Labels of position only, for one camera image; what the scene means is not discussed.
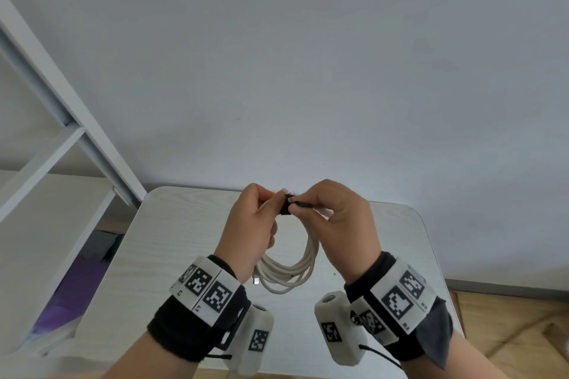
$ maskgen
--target finger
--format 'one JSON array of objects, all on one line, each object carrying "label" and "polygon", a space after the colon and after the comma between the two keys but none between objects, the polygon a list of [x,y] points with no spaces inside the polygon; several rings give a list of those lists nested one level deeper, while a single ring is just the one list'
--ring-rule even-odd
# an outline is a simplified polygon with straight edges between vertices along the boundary
[{"label": "finger", "polygon": [[260,186],[257,183],[251,183],[243,189],[243,192],[239,195],[238,201],[243,203],[246,208],[256,212],[259,208],[259,203],[264,203],[274,195],[274,192],[265,189],[263,186]]},{"label": "finger", "polygon": [[281,208],[285,204],[287,189],[279,190],[271,199],[267,201],[259,215],[267,222],[273,222],[275,218],[281,213]]},{"label": "finger", "polygon": [[288,207],[290,214],[298,217],[318,238],[326,237],[331,232],[332,225],[318,211],[311,208],[302,208],[296,204]]},{"label": "finger", "polygon": [[335,212],[341,211],[349,197],[354,192],[343,184],[332,180],[323,180],[312,186],[302,195],[293,196],[290,201],[308,202],[315,207],[329,208]]}]

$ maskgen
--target white wall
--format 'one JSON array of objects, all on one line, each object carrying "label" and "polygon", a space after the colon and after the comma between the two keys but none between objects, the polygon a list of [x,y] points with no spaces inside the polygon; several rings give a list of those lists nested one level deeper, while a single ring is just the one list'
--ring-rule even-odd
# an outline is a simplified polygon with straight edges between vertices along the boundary
[{"label": "white wall", "polygon": [[569,289],[568,0],[12,1],[143,182],[337,179]]}]

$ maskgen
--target black cable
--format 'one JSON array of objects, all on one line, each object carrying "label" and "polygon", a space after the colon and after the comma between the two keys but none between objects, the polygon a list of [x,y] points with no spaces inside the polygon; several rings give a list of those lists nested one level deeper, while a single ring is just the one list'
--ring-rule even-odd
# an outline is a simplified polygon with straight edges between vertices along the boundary
[{"label": "black cable", "polygon": [[233,355],[231,354],[207,354],[206,358],[221,358],[222,360],[230,360]]},{"label": "black cable", "polygon": [[380,351],[376,351],[374,348],[371,348],[369,346],[366,346],[365,344],[360,344],[358,346],[360,349],[363,349],[365,351],[372,351],[374,354],[378,354],[379,356],[382,356],[383,358],[385,358],[387,361],[391,362],[393,365],[396,365],[397,367],[399,367],[401,370],[403,370],[403,368],[397,364],[395,361],[393,361],[391,358],[389,358],[388,356],[385,356],[384,354],[382,354]]}]

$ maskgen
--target wooden table surface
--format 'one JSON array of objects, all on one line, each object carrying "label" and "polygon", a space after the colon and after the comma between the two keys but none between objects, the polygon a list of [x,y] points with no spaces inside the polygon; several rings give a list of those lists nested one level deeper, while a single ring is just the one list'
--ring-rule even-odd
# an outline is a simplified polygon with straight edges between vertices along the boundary
[{"label": "wooden table surface", "polygon": [[[146,196],[117,255],[85,313],[70,349],[71,355],[115,361],[144,332],[168,288],[197,255],[214,251],[238,192],[161,187]],[[421,217],[397,204],[372,203],[384,250],[404,257],[422,273],[437,294],[448,301],[455,327],[458,320]],[[307,235],[292,216],[278,217],[279,231],[270,255],[292,265],[302,257]],[[343,281],[323,252],[307,283],[278,296],[261,285],[246,284],[251,300],[273,312],[275,325],[261,366],[262,372],[326,378],[405,378],[374,354],[356,367],[336,365],[314,317],[314,304],[325,293],[343,288]],[[368,344],[386,353],[373,339]],[[206,359],[204,368],[224,369]]]}]

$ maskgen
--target purple fabric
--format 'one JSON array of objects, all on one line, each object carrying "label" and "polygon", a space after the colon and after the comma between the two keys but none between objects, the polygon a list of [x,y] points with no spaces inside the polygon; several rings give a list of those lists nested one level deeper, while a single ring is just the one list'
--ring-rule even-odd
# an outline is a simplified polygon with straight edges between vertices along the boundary
[{"label": "purple fabric", "polygon": [[49,333],[85,313],[109,265],[96,257],[77,256],[41,312],[32,333]]}]

